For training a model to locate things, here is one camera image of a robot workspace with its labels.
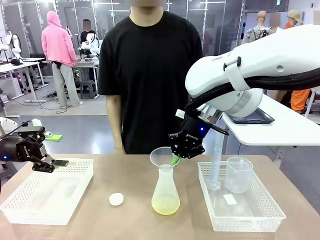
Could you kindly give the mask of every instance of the black tray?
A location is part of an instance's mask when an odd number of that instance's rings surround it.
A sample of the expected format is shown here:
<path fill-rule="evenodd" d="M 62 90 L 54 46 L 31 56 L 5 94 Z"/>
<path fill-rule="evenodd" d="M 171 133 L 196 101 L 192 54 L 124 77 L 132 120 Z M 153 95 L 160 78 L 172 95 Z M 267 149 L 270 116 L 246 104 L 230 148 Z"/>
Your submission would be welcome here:
<path fill-rule="evenodd" d="M 260 108 L 257 108 L 253 113 L 246 117 L 235 117 L 230 116 L 232 122 L 235 124 L 270 124 L 274 119 L 262 111 Z"/>

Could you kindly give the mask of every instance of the yellow liquid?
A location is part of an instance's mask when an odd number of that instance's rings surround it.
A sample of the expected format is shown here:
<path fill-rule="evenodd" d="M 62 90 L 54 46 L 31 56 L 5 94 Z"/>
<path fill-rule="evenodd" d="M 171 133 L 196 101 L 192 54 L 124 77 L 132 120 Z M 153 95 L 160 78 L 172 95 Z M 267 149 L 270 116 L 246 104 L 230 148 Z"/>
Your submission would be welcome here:
<path fill-rule="evenodd" d="M 157 197 L 151 201 L 152 208 L 161 215 L 170 215 L 178 211 L 180 200 L 167 196 Z"/>

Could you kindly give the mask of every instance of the white disc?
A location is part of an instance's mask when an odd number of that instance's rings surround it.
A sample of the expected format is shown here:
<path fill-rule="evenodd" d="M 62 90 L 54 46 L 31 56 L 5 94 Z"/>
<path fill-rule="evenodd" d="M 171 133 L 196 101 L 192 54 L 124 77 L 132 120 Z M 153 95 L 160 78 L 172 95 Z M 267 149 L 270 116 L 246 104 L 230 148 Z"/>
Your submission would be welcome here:
<path fill-rule="evenodd" d="M 112 206 L 119 206 L 124 202 L 124 195 L 122 193 L 114 193 L 109 197 L 109 202 Z"/>

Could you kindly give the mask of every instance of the hood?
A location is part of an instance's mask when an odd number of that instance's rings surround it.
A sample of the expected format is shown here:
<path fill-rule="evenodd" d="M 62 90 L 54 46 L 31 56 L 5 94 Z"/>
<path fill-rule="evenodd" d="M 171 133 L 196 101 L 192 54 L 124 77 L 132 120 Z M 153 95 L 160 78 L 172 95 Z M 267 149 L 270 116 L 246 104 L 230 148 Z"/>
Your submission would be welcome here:
<path fill-rule="evenodd" d="M 54 24 L 61 28 L 59 16 L 55 11 L 48 11 L 46 19 L 48 21 L 48 25 Z"/>

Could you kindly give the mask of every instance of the orange shirt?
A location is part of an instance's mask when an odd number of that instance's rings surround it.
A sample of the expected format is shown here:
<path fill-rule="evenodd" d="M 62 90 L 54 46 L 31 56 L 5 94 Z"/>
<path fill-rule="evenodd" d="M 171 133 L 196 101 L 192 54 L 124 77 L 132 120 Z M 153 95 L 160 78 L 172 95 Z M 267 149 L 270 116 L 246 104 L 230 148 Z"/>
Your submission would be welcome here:
<path fill-rule="evenodd" d="M 286 25 L 284 26 L 284 29 L 289 29 L 292 28 L 293 26 L 290 24 L 290 22 L 287 22 Z"/>

